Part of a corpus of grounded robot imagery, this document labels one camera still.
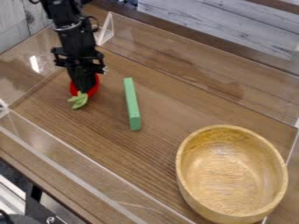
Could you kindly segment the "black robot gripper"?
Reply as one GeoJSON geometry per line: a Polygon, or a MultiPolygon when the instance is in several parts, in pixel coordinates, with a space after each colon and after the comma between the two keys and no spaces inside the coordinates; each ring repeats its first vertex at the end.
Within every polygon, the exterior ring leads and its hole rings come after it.
{"type": "Polygon", "coordinates": [[[54,25],[60,46],[53,47],[50,53],[54,64],[66,68],[72,93],[89,91],[96,85],[96,74],[105,72],[104,54],[96,49],[97,30],[91,23],[54,25]]]}

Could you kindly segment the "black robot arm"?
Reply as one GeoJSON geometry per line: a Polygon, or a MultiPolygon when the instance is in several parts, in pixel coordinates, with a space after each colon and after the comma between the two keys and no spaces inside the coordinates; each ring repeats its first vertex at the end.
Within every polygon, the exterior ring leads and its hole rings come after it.
{"type": "Polygon", "coordinates": [[[50,49],[54,65],[64,67],[70,79],[72,93],[88,94],[97,89],[97,74],[105,72],[104,54],[96,49],[92,16],[81,13],[80,0],[29,0],[41,4],[58,35],[60,46],[50,49]]]}

